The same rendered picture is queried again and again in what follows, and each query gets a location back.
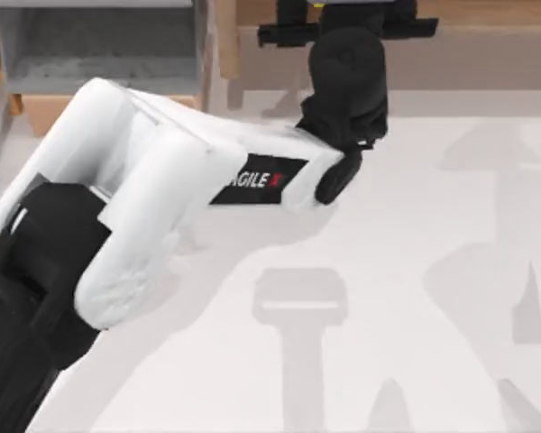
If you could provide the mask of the wooden shelf unit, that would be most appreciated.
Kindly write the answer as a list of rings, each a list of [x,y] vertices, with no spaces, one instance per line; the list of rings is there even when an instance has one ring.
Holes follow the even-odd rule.
[[[309,85],[315,98],[381,99],[388,90],[541,90],[541,0],[418,0],[436,16],[432,38],[383,40],[364,28],[328,32],[304,47],[258,44],[275,0],[213,0],[220,71]]]

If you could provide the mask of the grey cabinet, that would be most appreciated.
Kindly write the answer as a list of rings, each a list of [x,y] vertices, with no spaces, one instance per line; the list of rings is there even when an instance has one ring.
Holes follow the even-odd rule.
[[[92,78],[163,95],[201,88],[206,0],[0,0],[9,91],[71,95]]]

